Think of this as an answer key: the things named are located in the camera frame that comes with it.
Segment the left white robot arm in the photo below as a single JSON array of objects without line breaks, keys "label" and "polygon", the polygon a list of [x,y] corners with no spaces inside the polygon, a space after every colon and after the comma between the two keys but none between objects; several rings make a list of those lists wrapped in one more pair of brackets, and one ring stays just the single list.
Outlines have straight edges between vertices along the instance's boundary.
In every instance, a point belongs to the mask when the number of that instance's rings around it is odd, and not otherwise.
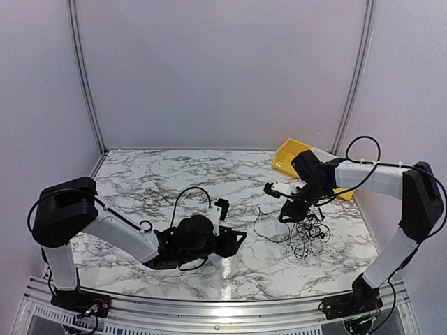
[{"label": "left white robot arm", "polygon": [[42,190],[27,214],[27,228],[51,271],[52,303],[81,311],[108,302],[108,297],[80,287],[71,249],[72,238],[80,233],[99,238],[157,271],[184,271],[194,261],[203,265],[210,255],[233,257],[247,234],[221,224],[228,212],[227,200],[207,204],[206,214],[194,214],[159,231],[150,221],[136,223],[107,205],[90,177]]}]

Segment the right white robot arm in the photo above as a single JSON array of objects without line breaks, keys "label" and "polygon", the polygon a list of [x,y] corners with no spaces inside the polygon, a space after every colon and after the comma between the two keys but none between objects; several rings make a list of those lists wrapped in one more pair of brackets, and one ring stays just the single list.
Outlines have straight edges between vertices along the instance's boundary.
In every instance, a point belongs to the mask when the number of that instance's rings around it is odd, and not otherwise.
[{"label": "right white robot arm", "polygon": [[[427,161],[434,174],[442,182],[446,181],[446,131],[438,129],[415,129],[411,132],[386,133],[375,132],[373,136],[383,147],[383,159],[386,162]],[[376,195],[365,191],[356,191],[356,204],[362,214],[365,225],[370,231],[379,251],[383,251],[397,229],[400,219],[401,203],[386,195]],[[286,289],[290,297],[317,295],[328,291],[334,285],[316,285],[305,287],[306,283],[316,279],[314,270],[298,265],[291,278],[280,280],[280,288]],[[446,312],[446,231],[421,246],[409,266],[398,275],[403,279],[409,294],[411,306],[418,317],[421,327],[426,327],[429,318],[438,317]]]}]

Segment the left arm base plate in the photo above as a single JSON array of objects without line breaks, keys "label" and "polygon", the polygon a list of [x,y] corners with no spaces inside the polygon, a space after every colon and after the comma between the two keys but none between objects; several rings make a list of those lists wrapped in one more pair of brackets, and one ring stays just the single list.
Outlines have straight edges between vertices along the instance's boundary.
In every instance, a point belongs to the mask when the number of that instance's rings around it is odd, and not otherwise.
[{"label": "left arm base plate", "polygon": [[106,318],[110,310],[111,296],[87,291],[61,291],[51,298],[51,305],[64,308],[78,314],[84,314],[89,308],[97,306],[99,318]]}]

